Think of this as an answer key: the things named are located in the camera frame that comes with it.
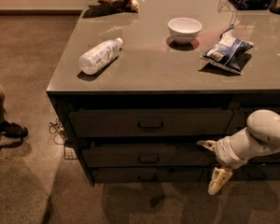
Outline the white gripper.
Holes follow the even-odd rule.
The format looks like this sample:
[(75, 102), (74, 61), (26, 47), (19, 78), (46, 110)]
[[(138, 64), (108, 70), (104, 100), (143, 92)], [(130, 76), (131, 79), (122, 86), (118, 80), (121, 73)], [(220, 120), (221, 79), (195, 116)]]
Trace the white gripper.
[(235, 170), (240, 168), (246, 164), (246, 161), (241, 159), (235, 153), (231, 147), (231, 142), (228, 137), (224, 137), (218, 141), (200, 140), (197, 142), (197, 144), (201, 147), (207, 148), (210, 151), (215, 151), (217, 161), (222, 166), (224, 166), (220, 168), (214, 168), (211, 180), (208, 185), (208, 193), (210, 195), (215, 195), (231, 178), (232, 169)]

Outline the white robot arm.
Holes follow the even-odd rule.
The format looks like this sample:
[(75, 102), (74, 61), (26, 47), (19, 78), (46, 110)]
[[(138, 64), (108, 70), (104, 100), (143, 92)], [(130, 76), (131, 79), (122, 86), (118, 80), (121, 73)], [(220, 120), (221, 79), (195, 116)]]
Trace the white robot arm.
[(215, 167), (208, 185), (210, 195), (217, 194), (234, 170), (255, 157), (280, 152), (280, 115), (266, 109), (251, 113), (246, 127), (217, 141), (201, 140), (199, 146), (212, 151), (220, 167)]

